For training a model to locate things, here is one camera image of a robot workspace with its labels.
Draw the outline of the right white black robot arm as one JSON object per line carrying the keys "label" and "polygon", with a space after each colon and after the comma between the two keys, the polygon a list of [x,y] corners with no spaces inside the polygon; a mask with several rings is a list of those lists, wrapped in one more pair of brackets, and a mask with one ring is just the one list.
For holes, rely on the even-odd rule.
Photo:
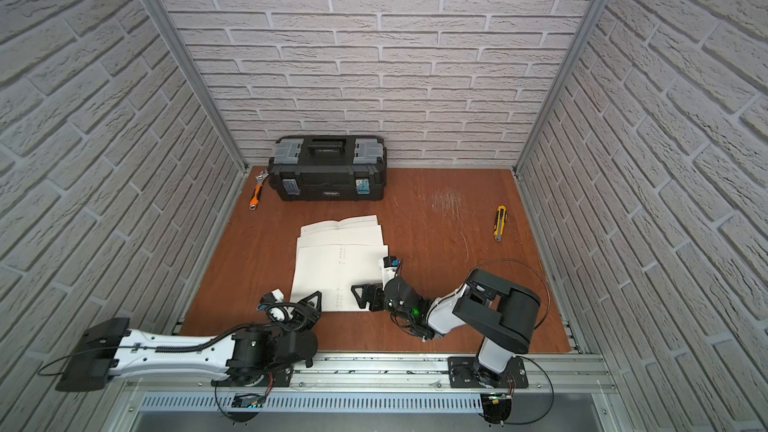
{"label": "right white black robot arm", "polygon": [[388,269],[380,283],[358,284],[351,292],[359,308],[384,311],[408,335],[423,341],[469,326],[483,336],[473,362],[464,367],[481,387],[511,385],[510,361],[529,352],[538,323],[540,297],[532,290],[482,269],[473,269],[448,295],[427,299],[401,273]]}

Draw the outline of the large white lined notebook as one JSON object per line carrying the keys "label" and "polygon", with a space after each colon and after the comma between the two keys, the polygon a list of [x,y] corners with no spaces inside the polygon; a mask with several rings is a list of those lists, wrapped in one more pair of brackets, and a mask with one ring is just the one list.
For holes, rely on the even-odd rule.
{"label": "large white lined notebook", "polygon": [[383,259],[389,248],[323,245],[297,249],[291,302],[320,291],[323,312],[356,312],[353,285],[382,283]]}

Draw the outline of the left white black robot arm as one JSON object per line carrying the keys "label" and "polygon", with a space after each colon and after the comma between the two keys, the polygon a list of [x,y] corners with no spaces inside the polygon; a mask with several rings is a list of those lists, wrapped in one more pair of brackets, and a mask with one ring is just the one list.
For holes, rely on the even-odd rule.
{"label": "left white black robot arm", "polygon": [[153,334],[113,318],[87,329],[72,352],[37,374],[56,377],[61,392],[97,391],[115,378],[150,376],[202,378],[218,387],[284,387],[295,365],[313,365],[322,293],[285,302],[273,291],[259,309],[266,323],[236,325],[212,337]]}

